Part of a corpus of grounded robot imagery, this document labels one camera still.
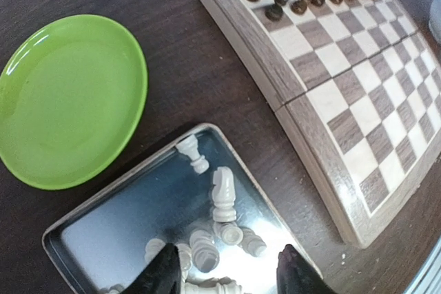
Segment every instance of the chessboard square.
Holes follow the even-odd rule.
[[[359,32],[353,38],[368,57],[380,51],[377,43],[367,31]]]
[[[366,93],[369,93],[381,84],[381,80],[370,61],[364,61],[353,68],[353,72],[360,81]]]
[[[295,26],[279,29],[270,34],[274,43],[288,60],[297,58],[314,49]]]
[[[404,172],[407,173],[416,161],[416,156],[413,152],[412,144],[409,138],[405,137],[402,142],[398,144],[396,151],[402,168]]]
[[[380,29],[382,33],[386,36],[387,40],[390,42],[390,44],[395,44],[397,41],[400,40],[400,36],[398,36],[395,29],[392,28],[392,25],[390,23],[383,23],[380,25]]]
[[[404,180],[404,171],[396,151],[392,151],[378,167],[390,193],[394,192]]]
[[[345,98],[333,80],[307,92],[307,97],[324,123],[328,123],[348,108]]]
[[[388,48],[383,52],[384,59],[389,64],[389,67],[392,69],[392,72],[396,74],[399,72],[403,67],[403,63],[398,56],[397,52],[395,51],[394,47]]]
[[[363,180],[360,189],[370,212],[375,211],[389,194],[379,169],[375,169],[368,178]]]
[[[382,124],[379,124],[379,126],[373,129],[372,132],[367,135],[366,139],[378,163],[383,162],[393,151],[392,143]]]
[[[405,70],[407,71],[407,74],[409,75],[415,87],[419,86],[422,83],[423,79],[421,77],[420,71],[418,70],[414,62],[407,63]]]
[[[369,98],[371,98],[373,106],[377,110],[377,113],[380,115],[382,120],[388,117],[389,114],[395,110],[395,107],[392,105],[392,102],[390,101],[383,85],[378,86],[371,93],[369,93]]]
[[[337,45],[351,65],[355,65],[366,58],[366,54],[352,36],[338,41]]]
[[[318,20],[334,41],[340,41],[351,36],[351,33],[335,14],[319,17]]]
[[[407,98],[407,100],[413,110],[413,114],[415,115],[416,119],[420,120],[420,118],[426,112],[426,107],[424,106],[424,103],[422,102],[418,91],[413,91],[411,95]]]
[[[395,45],[395,51],[404,64],[407,64],[412,59],[403,43]]]
[[[373,69],[377,73],[378,77],[380,77],[381,81],[387,80],[390,76],[393,75],[392,69],[387,64],[386,60],[384,59],[383,54],[377,54],[373,56],[370,60]]]
[[[430,140],[435,134],[435,130],[433,129],[432,122],[430,121],[430,118],[427,115],[427,113],[424,114],[420,119],[420,126],[422,133],[424,134],[424,139],[426,139],[427,143],[429,144]]]
[[[308,90],[331,78],[315,52],[310,52],[291,60],[291,64],[307,86]]]
[[[328,126],[343,154],[346,154],[364,138],[349,109],[330,120]]]
[[[357,76],[353,73],[353,70],[348,70],[347,72],[338,75],[334,78],[334,81],[342,92],[348,105],[352,105],[366,94]]]
[[[430,104],[432,104],[432,98],[430,97],[429,90],[427,89],[426,84],[422,83],[420,86],[416,88],[418,90],[418,93],[420,94],[422,103],[424,103],[424,106],[428,108]]]
[[[359,101],[351,105],[349,109],[365,136],[381,123],[381,119],[368,96],[363,96]]]
[[[292,21],[288,19],[286,15],[283,15],[282,19],[277,22],[269,20],[265,16],[265,8],[256,8],[253,10],[253,13],[254,15],[256,15],[258,20],[263,24],[265,29],[268,30],[268,32],[273,32],[293,25]]]
[[[406,100],[406,94],[402,90],[402,87],[395,76],[389,78],[383,83],[383,85],[395,108]]]
[[[350,33],[355,34],[356,32],[364,30],[359,20],[357,20],[356,16],[350,10],[341,12],[337,14],[337,16],[350,31]]]
[[[366,10],[373,17],[373,19],[376,21],[377,24],[386,22],[385,17],[383,16],[383,14],[381,14],[380,10],[377,8],[376,5],[367,6]]]
[[[299,24],[297,28],[313,48],[320,48],[332,43],[331,37],[317,20]]]
[[[409,132],[416,124],[416,118],[413,114],[412,108],[407,100],[404,100],[401,105],[397,107],[398,115],[400,115],[401,121],[404,127]]]
[[[355,185],[363,182],[378,167],[366,138],[348,151],[343,158]]]
[[[316,50],[316,54],[333,77],[351,67],[351,64],[336,44],[319,48]]]
[[[396,76],[406,96],[409,96],[415,90],[415,86],[409,78],[406,69],[401,69],[399,72],[397,72]]]
[[[373,17],[369,14],[369,12],[364,7],[357,7],[351,9],[358,21],[365,27],[366,30],[370,28],[374,28],[377,26],[377,23],[373,19]]]

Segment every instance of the table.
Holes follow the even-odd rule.
[[[432,0],[401,0],[428,38]],[[416,194],[366,250],[345,245],[281,126],[198,0],[0,0],[0,67],[35,30],[93,13],[139,40],[149,94],[129,145],[100,175],[67,191],[20,183],[0,162],[0,289],[70,293],[41,247],[43,231],[136,163],[200,122],[218,125],[339,293],[402,293],[441,234],[440,159]]]

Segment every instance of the chess rook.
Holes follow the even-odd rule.
[[[236,220],[236,210],[234,208],[236,191],[233,171],[229,167],[219,167],[213,173],[213,185],[213,221],[221,223],[234,222]]]
[[[184,154],[190,158],[194,171],[197,174],[203,174],[209,168],[209,163],[204,155],[199,154],[198,139],[195,135],[191,135],[186,139],[176,144],[176,149],[179,153]]]
[[[214,270],[219,264],[219,251],[214,246],[214,239],[210,232],[198,229],[190,236],[190,247],[194,266],[204,273]]]

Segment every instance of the dark square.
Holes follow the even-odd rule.
[[[415,86],[413,86],[412,80],[407,74],[407,71],[403,68],[399,72],[397,72],[396,76],[406,96],[410,96],[411,93],[415,90]]]
[[[328,126],[344,154],[363,139],[363,134],[349,109],[330,120]]]
[[[407,100],[404,100],[404,102],[398,106],[397,111],[407,132],[411,131],[413,126],[416,124],[416,118],[409,102]]]
[[[346,59],[351,65],[355,65],[366,59],[366,54],[362,51],[352,36],[337,42]]]
[[[386,22],[387,20],[381,14],[380,10],[375,5],[367,6],[366,10],[369,12],[369,14],[373,17],[373,19],[376,21],[377,24],[381,24]]]
[[[371,91],[369,98],[372,100],[373,106],[382,120],[388,117],[395,109],[383,85]]]
[[[372,152],[377,159],[378,164],[383,162],[385,158],[393,151],[393,147],[383,124],[379,124],[366,137]]]
[[[359,22],[352,11],[348,10],[346,12],[338,13],[337,16],[350,31],[350,33],[355,34],[356,32],[364,30],[363,25]]]
[[[332,38],[317,20],[299,24],[297,28],[313,48],[319,48],[332,43]]]
[[[291,60],[291,64],[309,90],[331,78],[315,52],[299,56]]]
[[[365,95],[365,89],[361,86],[360,81],[352,70],[334,78],[334,82],[338,86],[340,92],[344,96],[347,104],[350,106]]]
[[[360,189],[371,212],[373,212],[389,194],[383,176],[378,168],[360,184]]]
[[[393,75],[392,69],[384,59],[383,54],[377,54],[371,58],[372,67],[375,69],[380,80],[384,82]]]
[[[427,113],[422,116],[420,119],[420,126],[422,129],[422,133],[424,134],[424,138],[426,139],[427,143],[432,139],[433,135],[435,134],[435,130],[433,129],[432,123],[427,116]]]
[[[390,45],[386,36],[383,34],[383,31],[381,31],[379,27],[369,29],[368,32],[381,50]]]
[[[398,144],[396,151],[404,172],[407,172],[416,161],[415,153],[407,136]]]

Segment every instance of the tray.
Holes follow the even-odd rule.
[[[190,134],[210,163],[201,175],[174,148]],[[261,236],[267,252],[253,258],[216,239],[218,267],[211,273],[193,267],[189,280],[230,277],[244,293],[276,293],[278,252],[288,243],[317,269],[226,137],[210,124],[193,128],[61,218],[43,234],[43,247],[75,293],[126,287],[145,268],[150,239],[188,242],[195,224],[209,223],[212,172],[219,166],[230,167],[235,176],[237,223]]]

